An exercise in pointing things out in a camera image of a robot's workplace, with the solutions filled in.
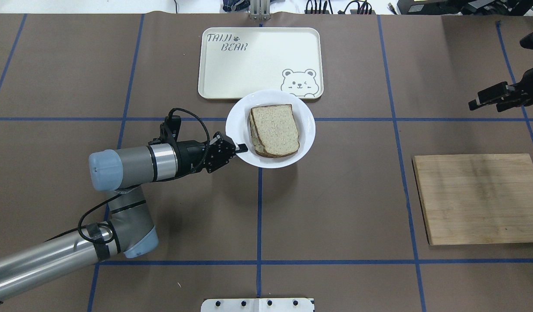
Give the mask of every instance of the metal bracket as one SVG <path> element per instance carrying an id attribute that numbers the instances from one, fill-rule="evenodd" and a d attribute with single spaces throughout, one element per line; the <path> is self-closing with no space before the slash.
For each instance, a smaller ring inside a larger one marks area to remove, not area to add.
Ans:
<path id="1" fill-rule="evenodd" d="M 251 0 L 249 17 L 252 20 L 270 20 L 270 0 Z"/>
<path id="2" fill-rule="evenodd" d="M 201 312 L 314 312 L 314 299 L 253 298 L 207 299 Z"/>

